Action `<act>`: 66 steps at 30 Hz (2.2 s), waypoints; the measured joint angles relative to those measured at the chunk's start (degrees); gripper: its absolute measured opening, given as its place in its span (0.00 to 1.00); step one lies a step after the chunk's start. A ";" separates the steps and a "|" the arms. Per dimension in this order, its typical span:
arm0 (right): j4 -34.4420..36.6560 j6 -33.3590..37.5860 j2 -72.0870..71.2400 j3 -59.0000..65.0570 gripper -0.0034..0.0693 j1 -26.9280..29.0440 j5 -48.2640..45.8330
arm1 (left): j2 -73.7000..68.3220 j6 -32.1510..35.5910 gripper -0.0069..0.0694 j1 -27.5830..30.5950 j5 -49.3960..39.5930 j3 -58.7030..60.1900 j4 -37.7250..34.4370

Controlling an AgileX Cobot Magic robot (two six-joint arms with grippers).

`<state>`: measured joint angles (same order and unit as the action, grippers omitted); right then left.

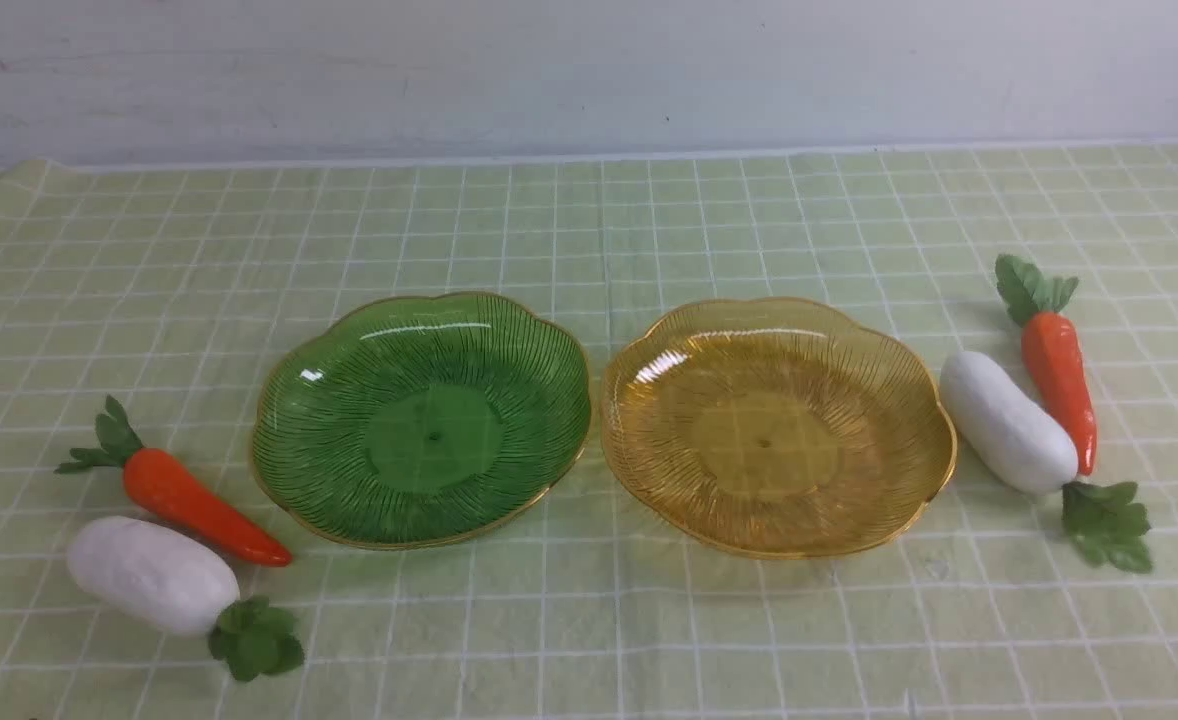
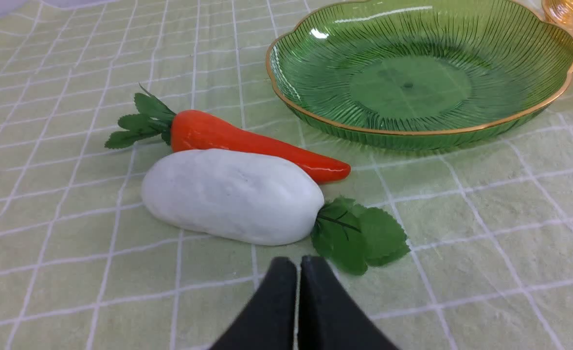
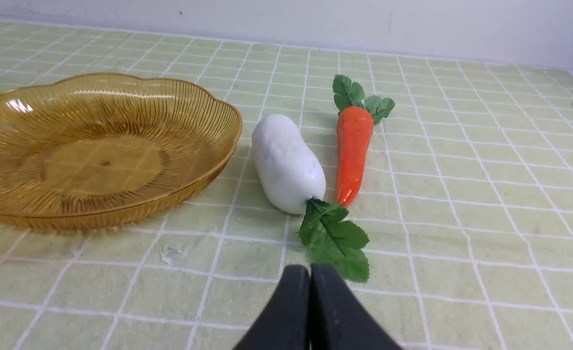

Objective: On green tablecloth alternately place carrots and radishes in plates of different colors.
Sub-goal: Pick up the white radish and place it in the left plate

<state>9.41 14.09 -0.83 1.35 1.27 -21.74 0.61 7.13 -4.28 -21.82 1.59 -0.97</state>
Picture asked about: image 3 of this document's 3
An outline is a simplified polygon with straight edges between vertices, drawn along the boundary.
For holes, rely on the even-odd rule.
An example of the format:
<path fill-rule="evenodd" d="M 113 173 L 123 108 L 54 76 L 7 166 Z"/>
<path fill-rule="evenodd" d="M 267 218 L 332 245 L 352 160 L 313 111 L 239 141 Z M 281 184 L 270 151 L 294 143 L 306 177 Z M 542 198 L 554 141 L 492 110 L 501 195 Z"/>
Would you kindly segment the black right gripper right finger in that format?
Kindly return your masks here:
<path fill-rule="evenodd" d="M 331 264 L 311 265 L 309 338 L 312 350 L 400 350 Z"/>

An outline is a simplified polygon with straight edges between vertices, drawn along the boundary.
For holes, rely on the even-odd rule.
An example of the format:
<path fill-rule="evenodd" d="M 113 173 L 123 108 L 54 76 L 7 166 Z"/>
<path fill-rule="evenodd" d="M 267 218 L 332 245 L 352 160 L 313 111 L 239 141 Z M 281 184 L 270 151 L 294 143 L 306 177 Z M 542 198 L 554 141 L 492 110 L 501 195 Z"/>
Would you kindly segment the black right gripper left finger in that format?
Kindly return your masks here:
<path fill-rule="evenodd" d="M 300 264 L 285 266 L 271 299 L 236 350 L 306 350 L 310 277 Z"/>

